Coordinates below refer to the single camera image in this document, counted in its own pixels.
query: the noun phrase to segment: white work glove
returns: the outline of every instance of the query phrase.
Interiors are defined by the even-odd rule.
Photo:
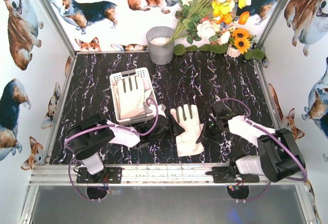
[[[202,130],[199,124],[198,109],[196,105],[184,105],[176,110],[170,110],[176,122],[185,130],[184,133],[176,136],[176,147],[178,156],[192,156],[204,151],[201,143],[196,144]]]
[[[145,89],[144,83],[140,76],[132,75],[117,82],[117,103],[119,104],[119,118],[126,119],[137,116],[145,112],[144,100]]]

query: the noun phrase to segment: flower bouquet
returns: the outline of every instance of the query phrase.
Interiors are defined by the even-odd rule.
[[[200,48],[185,48],[180,44],[175,47],[176,55],[182,55],[186,50],[210,50],[232,57],[249,52],[254,36],[246,29],[237,28],[234,23],[244,25],[247,22],[250,13],[245,11],[236,16],[236,11],[237,7],[242,9],[250,5],[251,0],[179,0],[179,3],[181,11],[175,14],[178,23],[168,44],[185,37],[189,44],[202,39],[209,40],[210,44]]]

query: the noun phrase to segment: white powder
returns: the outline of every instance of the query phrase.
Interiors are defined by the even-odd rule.
[[[158,37],[158,38],[154,38],[152,41],[150,41],[150,43],[156,46],[164,46],[166,45],[167,42],[169,42],[169,40],[170,40],[169,38]]]

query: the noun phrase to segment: marble tabletop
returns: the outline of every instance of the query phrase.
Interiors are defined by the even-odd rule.
[[[64,148],[66,129],[95,113],[116,122],[109,76],[113,73],[146,67],[152,80],[157,102],[170,108],[195,104],[204,122],[210,105],[221,98],[233,97],[246,103],[250,119],[273,127],[269,109],[253,63],[225,58],[210,52],[190,52],[175,56],[171,63],[159,66],[150,61],[148,52],[79,54],[61,114],[50,164],[66,165],[72,153]],[[244,113],[242,105],[226,102],[233,111]],[[222,162],[246,154],[256,155],[255,146],[237,135],[223,132],[221,140],[204,144],[204,152],[178,157],[175,138],[165,137],[139,150],[107,144],[100,157],[105,164],[176,164]]]

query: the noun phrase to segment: basket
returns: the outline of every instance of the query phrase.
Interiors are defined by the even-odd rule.
[[[123,79],[127,76],[133,76],[133,75],[137,75],[137,76],[140,76],[142,78],[142,82],[143,82],[143,86],[145,88],[145,92],[151,90],[151,94],[150,94],[149,97],[154,99],[155,102],[157,103],[155,92],[154,92],[152,82],[151,82],[151,79],[150,79],[149,72],[148,72],[147,68],[139,68],[139,69],[127,70],[127,71],[124,71],[124,72],[111,74],[109,76],[109,79],[110,79],[110,82],[111,82],[111,91],[112,91],[113,102],[114,102],[115,116],[116,116],[117,122],[122,126],[131,125],[131,124],[135,124],[135,123],[141,123],[143,121],[147,121],[147,120],[150,120],[150,119],[155,117],[152,114],[152,110],[150,110],[148,108],[147,104],[144,104],[144,108],[145,108],[145,112],[146,112],[145,114],[130,117],[130,118],[126,118],[126,119],[120,119],[120,114],[119,114],[120,110],[118,108],[116,95],[115,95],[115,91],[114,91],[114,86],[117,85],[117,82],[120,79]]]

